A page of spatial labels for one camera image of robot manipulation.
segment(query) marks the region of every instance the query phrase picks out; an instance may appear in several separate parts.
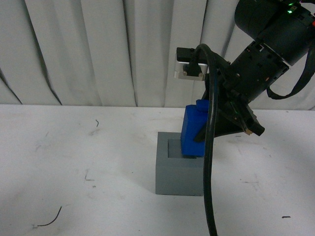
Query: white curtain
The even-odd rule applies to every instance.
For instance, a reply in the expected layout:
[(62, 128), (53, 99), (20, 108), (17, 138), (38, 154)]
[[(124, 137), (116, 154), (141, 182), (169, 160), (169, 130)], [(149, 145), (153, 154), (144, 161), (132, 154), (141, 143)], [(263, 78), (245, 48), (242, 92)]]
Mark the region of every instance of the white curtain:
[[(177, 47), (200, 42), (233, 61), (252, 39), (234, 24), (238, 0), (2, 0), (0, 103), (184, 107), (204, 84), (173, 78)], [(315, 8), (305, 4), (311, 12)], [(272, 88), (291, 91), (305, 58)], [(315, 80), (259, 109), (314, 109)]]

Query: blue block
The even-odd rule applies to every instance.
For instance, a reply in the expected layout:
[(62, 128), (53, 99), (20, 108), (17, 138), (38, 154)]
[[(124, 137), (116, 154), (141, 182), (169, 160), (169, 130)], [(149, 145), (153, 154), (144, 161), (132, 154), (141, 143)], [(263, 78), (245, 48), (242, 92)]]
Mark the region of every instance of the blue block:
[(208, 100), (197, 100), (196, 105), (186, 106), (181, 134), (183, 155), (204, 156), (205, 142), (197, 143), (193, 139), (207, 122), (208, 108)]

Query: white table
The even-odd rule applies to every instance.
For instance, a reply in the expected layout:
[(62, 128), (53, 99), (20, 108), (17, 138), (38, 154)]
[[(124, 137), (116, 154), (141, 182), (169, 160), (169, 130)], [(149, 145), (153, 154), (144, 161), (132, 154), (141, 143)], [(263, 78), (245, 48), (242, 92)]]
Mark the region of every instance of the white table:
[[(315, 112), (255, 114), (261, 137), (215, 139), (219, 235), (315, 235)], [(0, 235), (208, 235), (203, 197), (155, 194), (158, 131), (180, 132), (183, 115), (0, 105)]]

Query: thin wire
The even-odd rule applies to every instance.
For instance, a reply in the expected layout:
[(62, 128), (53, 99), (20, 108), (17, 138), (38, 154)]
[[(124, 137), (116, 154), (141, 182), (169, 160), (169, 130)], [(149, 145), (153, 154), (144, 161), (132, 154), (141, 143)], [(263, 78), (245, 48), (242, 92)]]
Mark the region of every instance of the thin wire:
[(46, 225), (38, 225), (38, 227), (39, 226), (47, 226), (47, 225), (50, 225), (50, 224), (52, 224), (57, 218), (58, 218), (58, 215), (59, 215), (59, 213), (60, 213), (60, 211), (61, 211), (61, 208), (62, 208), (62, 206), (60, 207), (60, 209), (59, 209), (59, 211), (58, 211), (58, 214), (57, 214), (57, 216), (56, 216), (56, 218), (52, 221), (52, 222), (50, 222), (50, 223), (48, 223), (48, 224), (46, 224)]

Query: gray cube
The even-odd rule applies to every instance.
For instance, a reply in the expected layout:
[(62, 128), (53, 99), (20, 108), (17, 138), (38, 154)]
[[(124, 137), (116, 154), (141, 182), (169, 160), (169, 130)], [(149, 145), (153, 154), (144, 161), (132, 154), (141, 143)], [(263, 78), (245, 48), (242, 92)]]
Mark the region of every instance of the gray cube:
[(182, 155), (181, 133), (158, 133), (156, 194), (203, 196), (203, 157)]

